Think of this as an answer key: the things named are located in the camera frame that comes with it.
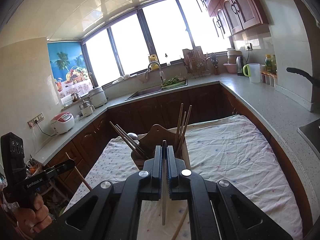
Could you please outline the left human hand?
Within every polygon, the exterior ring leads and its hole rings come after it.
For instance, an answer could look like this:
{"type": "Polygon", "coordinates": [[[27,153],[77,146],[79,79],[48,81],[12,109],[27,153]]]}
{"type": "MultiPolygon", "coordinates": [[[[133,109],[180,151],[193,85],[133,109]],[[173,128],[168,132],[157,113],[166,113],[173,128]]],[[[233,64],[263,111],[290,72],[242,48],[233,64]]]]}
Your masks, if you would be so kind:
{"type": "Polygon", "coordinates": [[[18,207],[15,217],[20,230],[32,239],[52,223],[48,207],[44,205],[42,196],[38,193],[34,198],[34,207],[32,209],[18,207]]]}

